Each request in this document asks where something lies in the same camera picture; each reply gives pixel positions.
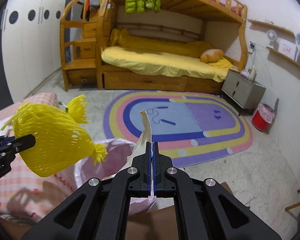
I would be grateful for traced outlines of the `wooden staircase drawers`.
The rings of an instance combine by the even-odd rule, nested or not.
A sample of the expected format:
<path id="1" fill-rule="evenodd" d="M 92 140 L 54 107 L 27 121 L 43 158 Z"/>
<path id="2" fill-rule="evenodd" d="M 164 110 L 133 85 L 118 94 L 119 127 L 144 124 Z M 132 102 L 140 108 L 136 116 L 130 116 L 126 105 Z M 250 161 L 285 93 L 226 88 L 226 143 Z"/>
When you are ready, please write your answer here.
<path id="1" fill-rule="evenodd" d="M 72 0 L 61 15 L 59 44 L 64 90 L 85 85 L 103 88 L 97 38 L 97 17 L 101 1 Z M 76 4 L 82 5 L 82 18 L 73 21 L 69 13 Z"/>

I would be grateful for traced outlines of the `pink trash bag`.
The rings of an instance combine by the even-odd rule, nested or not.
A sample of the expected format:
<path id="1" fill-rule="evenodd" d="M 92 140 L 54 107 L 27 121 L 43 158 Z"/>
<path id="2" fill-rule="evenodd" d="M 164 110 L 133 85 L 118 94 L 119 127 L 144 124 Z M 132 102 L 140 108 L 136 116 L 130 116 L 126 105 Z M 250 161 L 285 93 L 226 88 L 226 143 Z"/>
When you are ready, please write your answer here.
<path id="1" fill-rule="evenodd" d="M 74 165 L 74 180 L 77 187 L 82 186 L 90 178 L 105 180 L 132 165 L 134 157 L 144 154 L 144 142 L 131 142 L 122 138 L 102 141 L 108 152 L 105 161 L 93 164 L 91 157 L 84 158 Z"/>

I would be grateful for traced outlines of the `pink checkered tablecloth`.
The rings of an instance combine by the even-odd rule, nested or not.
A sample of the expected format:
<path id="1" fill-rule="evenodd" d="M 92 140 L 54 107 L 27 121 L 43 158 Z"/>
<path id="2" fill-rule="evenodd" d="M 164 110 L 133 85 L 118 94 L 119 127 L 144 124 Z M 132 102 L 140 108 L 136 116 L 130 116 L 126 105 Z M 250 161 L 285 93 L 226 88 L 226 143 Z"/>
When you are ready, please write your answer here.
<path id="1" fill-rule="evenodd" d="M 0 178 L 1 215 L 38 222 L 77 189 L 73 166 L 42 178 L 16 155 L 11 168 Z"/>

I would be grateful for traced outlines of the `white grey wardrobe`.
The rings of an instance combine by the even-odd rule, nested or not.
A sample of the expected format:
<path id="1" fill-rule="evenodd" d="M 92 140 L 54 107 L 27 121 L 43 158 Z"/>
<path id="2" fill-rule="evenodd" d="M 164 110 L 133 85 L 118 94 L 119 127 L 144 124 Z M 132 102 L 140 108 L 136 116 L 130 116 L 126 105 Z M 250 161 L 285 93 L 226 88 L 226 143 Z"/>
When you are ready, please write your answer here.
<path id="1" fill-rule="evenodd" d="M 70 0 L 7 0 L 0 11 L 0 109 L 61 67 L 59 28 Z"/>

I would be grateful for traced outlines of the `wooden bunk bed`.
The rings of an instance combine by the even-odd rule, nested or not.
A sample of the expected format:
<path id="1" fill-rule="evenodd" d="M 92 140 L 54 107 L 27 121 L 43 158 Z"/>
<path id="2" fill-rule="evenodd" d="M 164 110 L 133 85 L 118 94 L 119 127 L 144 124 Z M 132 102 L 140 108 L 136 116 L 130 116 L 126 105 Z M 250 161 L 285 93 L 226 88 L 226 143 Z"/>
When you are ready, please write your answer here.
<path id="1" fill-rule="evenodd" d="M 238 0 L 161 0 L 160 14 L 129 15 L 122 18 L 126 0 L 103 0 L 97 16 L 96 78 L 98 89 L 155 89 L 219 94 L 222 83 L 188 75 L 181 77 L 137 74 L 106 63 L 101 58 L 109 46 L 114 28 L 127 28 L 131 34 L 167 42 L 202 41 L 208 23 L 228 22 L 238 27 L 241 48 L 239 60 L 227 57 L 242 70 L 247 62 L 245 26 L 248 7 Z"/>

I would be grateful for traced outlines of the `colourful rainbow rug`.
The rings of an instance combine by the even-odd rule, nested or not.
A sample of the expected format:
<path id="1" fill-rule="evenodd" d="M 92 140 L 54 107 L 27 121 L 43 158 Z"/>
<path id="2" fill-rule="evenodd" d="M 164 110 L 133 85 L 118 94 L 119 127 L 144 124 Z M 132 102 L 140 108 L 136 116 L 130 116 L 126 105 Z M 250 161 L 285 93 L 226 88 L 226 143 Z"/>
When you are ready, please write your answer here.
<path id="1" fill-rule="evenodd" d="M 242 152 L 253 144 L 246 120 L 217 96 L 191 92 L 130 90 L 107 107 L 103 129 L 107 138 L 137 142 L 145 111 L 152 140 L 176 167 L 200 164 Z"/>

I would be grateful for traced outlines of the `grey nightstand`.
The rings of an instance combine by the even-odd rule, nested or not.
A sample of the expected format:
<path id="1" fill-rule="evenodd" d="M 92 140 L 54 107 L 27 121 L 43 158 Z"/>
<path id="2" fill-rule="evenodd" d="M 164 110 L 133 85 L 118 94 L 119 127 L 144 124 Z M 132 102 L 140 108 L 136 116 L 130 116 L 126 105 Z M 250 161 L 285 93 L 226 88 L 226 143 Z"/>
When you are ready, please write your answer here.
<path id="1" fill-rule="evenodd" d="M 231 98 L 241 110 L 253 115 L 257 110 L 266 88 L 243 77 L 238 71 L 229 70 L 222 86 L 222 94 Z"/>

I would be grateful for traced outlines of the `red trash bin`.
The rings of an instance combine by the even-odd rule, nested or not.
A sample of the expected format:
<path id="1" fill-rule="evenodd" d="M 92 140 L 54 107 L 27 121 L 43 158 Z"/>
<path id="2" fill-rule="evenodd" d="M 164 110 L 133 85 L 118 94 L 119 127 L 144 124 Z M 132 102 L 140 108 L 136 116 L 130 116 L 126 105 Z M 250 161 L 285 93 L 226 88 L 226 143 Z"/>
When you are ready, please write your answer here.
<path id="1" fill-rule="evenodd" d="M 253 126 L 263 133 L 269 133 L 275 120 L 275 110 L 265 103 L 260 103 L 252 118 Z"/>

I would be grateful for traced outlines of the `yellow bed sheet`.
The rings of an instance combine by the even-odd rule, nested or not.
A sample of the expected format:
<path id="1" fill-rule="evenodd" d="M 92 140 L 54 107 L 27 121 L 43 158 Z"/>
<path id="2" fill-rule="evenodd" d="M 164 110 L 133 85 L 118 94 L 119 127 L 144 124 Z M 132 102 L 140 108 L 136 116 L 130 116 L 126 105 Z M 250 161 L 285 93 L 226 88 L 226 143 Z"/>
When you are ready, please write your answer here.
<path id="1" fill-rule="evenodd" d="M 113 29 L 102 61 L 141 75 L 194 77 L 223 82 L 234 66 L 224 56 L 201 61 L 203 55 L 220 52 L 205 41 L 173 42 L 130 35 L 127 29 Z"/>

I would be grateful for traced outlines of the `orange plush pillow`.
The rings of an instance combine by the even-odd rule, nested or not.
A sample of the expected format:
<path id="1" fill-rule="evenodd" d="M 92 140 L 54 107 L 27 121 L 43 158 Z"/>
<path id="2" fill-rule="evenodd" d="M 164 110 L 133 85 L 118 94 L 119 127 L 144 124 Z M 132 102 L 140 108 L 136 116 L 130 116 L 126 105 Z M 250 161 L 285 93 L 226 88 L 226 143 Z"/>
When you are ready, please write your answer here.
<path id="1" fill-rule="evenodd" d="M 202 53 L 200 61 L 203 63 L 214 63 L 224 56 L 224 52 L 220 49 L 209 49 Z"/>

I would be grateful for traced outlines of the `yellow foam fruit net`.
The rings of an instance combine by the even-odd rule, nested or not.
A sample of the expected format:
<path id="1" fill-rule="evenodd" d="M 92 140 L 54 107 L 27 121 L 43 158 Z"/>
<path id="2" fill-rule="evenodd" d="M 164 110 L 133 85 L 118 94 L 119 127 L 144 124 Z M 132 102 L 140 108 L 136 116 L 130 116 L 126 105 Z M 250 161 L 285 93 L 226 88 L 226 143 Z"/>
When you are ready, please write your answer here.
<path id="1" fill-rule="evenodd" d="M 27 102 L 1 129 L 13 128 L 16 138 L 33 135 L 36 143 L 20 154 L 27 167 L 40 177 L 56 174 L 87 157 L 102 163 L 108 154 L 104 144 L 95 143 L 82 127 L 87 124 L 85 95 L 73 98 L 62 110 L 45 103 Z"/>

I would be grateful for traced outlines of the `small white fan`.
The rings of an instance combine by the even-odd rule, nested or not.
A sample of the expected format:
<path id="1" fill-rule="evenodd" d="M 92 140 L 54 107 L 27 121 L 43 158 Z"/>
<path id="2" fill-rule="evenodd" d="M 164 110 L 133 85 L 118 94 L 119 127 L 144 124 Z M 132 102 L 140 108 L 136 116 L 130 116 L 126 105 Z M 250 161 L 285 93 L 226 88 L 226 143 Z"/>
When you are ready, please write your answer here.
<path id="1" fill-rule="evenodd" d="M 269 40 L 268 47 L 271 49 L 277 48 L 277 34 L 274 30 L 270 29 L 267 31 L 267 38 Z"/>

